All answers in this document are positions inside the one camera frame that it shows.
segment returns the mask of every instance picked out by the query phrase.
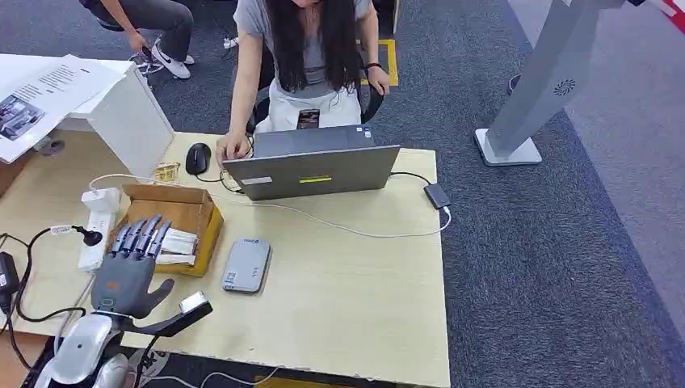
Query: red object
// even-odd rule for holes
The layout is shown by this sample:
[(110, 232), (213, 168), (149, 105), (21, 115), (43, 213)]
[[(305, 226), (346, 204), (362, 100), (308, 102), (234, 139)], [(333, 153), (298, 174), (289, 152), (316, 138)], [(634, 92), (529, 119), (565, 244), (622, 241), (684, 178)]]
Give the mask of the red object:
[(665, 3), (667, 3), (669, 6), (671, 6), (674, 10), (677, 10), (677, 14), (675, 14), (674, 17), (670, 18), (673, 23), (680, 28), (680, 31), (685, 34), (685, 10), (681, 10), (678, 8), (678, 6), (675, 5), (673, 0), (663, 0)]

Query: woman's hand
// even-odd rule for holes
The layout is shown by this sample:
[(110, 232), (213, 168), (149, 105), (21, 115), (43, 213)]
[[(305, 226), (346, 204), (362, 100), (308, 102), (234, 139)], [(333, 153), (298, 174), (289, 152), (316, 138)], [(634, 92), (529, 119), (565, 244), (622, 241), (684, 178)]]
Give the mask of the woman's hand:
[(250, 142), (245, 136), (245, 131), (230, 130), (216, 141), (216, 161), (221, 163), (228, 159), (244, 158), (250, 152)]
[(368, 83), (381, 95), (390, 94), (390, 76), (380, 67), (373, 66), (368, 69)]
[(142, 53), (143, 47), (148, 47), (148, 42), (145, 41), (145, 38), (138, 31), (134, 30), (131, 33), (127, 33), (126, 36), (128, 37), (128, 44), (134, 52)]

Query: gray metal stand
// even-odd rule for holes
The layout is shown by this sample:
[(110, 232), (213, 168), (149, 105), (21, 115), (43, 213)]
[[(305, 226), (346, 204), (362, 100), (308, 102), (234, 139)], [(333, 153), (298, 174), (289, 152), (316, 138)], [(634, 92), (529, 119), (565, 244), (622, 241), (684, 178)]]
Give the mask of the gray metal stand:
[(542, 162), (531, 136), (587, 84), (599, 12), (624, 0), (553, 0), (523, 77), (476, 139), (488, 166)]

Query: hair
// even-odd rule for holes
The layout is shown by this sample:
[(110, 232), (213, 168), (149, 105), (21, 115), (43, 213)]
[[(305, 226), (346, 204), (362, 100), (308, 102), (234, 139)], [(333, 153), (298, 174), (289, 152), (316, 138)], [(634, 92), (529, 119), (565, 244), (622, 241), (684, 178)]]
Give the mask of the hair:
[[(305, 76), (305, 27), (303, 11), (292, 0), (266, 0), (274, 59), (279, 81), (286, 91), (307, 86)], [(354, 0), (320, 0), (318, 35), (326, 67), (326, 81), (339, 91), (359, 85), (359, 54), (355, 34)]]

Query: stand base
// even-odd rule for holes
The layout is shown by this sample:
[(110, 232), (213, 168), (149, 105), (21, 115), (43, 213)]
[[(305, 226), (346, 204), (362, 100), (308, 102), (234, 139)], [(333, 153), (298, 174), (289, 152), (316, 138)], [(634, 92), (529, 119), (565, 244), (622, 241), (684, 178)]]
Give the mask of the stand base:
[(537, 151), (537, 147), (533, 144), (533, 140), (528, 138), (519, 148), (507, 156), (497, 156), (494, 154), (492, 147), (485, 133), (487, 128), (476, 130), (476, 142), (481, 149), (485, 164), (488, 166), (520, 166), (525, 164), (538, 164), (542, 162), (542, 157)]

